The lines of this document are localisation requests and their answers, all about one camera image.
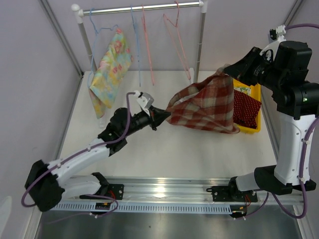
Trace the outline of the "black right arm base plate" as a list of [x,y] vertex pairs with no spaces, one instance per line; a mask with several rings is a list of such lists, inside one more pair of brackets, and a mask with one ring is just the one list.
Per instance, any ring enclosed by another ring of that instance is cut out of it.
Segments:
[[253,194],[251,190],[242,192],[230,186],[212,186],[206,191],[211,193],[214,202],[258,202],[257,193]]

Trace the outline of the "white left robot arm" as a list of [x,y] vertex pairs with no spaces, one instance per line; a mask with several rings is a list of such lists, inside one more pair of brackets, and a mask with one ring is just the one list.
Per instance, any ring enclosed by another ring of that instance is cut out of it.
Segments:
[[131,115],[128,108],[118,108],[106,128],[86,148],[65,159],[33,163],[24,186],[34,201],[32,205],[46,212],[71,197],[105,198],[109,184],[101,173],[92,173],[83,180],[75,179],[74,175],[120,151],[127,144],[129,135],[147,126],[156,130],[170,116],[170,112],[156,107],[150,107],[149,111]]

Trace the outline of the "floral pastel skirt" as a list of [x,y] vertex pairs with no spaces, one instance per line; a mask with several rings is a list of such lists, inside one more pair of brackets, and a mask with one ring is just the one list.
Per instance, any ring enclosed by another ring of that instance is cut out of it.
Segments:
[[106,109],[113,106],[123,77],[132,62],[133,57],[124,32],[117,28],[88,87],[97,119],[102,118]]

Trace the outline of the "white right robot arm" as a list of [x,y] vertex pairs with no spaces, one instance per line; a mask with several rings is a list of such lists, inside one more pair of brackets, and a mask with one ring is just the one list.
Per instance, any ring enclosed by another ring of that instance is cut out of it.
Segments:
[[208,188],[215,202],[244,202],[264,190],[286,195],[312,191],[309,175],[312,131],[319,121],[319,85],[306,80],[312,50],[299,41],[276,40],[264,49],[254,47],[224,73],[237,81],[271,90],[281,120],[281,139],[275,165],[232,177],[226,186]]

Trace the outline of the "silver white clothes rack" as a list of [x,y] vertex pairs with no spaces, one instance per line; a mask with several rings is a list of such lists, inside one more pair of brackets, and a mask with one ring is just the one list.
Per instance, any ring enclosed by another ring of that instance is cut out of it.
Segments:
[[[183,2],[178,3],[179,9],[185,8],[185,7],[199,7],[201,8],[200,11],[200,24],[199,24],[199,35],[198,35],[198,43],[197,43],[197,59],[196,59],[196,65],[194,68],[190,67],[190,73],[191,73],[191,82],[195,83],[198,81],[198,74],[199,74],[199,68],[200,68],[200,58],[201,58],[201,51],[202,51],[202,41],[203,41],[203,33],[204,33],[204,25],[205,25],[205,17],[207,12],[207,6],[208,1],[206,0],[198,0],[194,2]],[[175,3],[169,3],[169,4],[157,4],[157,5],[146,5],[144,6],[145,12],[150,10],[160,10],[160,9],[171,9],[176,8],[177,6]],[[90,9],[90,10],[83,10],[80,8],[78,4],[73,4],[71,6],[71,9],[75,15],[82,40],[84,42],[87,55],[89,57],[89,60],[91,61],[91,74],[95,73],[97,71],[97,65],[95,63],[94,59],[94,50],[95,46],[90,45],[84,22],[83,17],[88,16],[89,18],[92,18],[92,15],[103,15],[103,14],[113,14],[113,13],[125,13],[130,12],[131,7],[121,7],[121,8],[106,8],[106,9]],[[133,12],[134,11],[141,11],[142,12],[142,6],[133,6]]]

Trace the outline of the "red plaid skirt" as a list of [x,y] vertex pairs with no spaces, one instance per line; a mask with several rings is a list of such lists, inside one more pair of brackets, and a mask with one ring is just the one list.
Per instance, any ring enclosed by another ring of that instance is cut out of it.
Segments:
[[166,111],[168,123],[196,130],[225,134],[240,132],[234,123],[233,78],[224,73],[226,64],[207,77],[177,92],[169,101]]

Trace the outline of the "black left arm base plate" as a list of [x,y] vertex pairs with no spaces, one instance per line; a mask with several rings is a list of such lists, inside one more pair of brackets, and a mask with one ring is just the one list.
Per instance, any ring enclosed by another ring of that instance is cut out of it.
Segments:
[[122,200],[124,194],[124,184],[108,184],[101,186],[100,189],[92,195],[80,195],[80,199],[106,199],[112,198]]

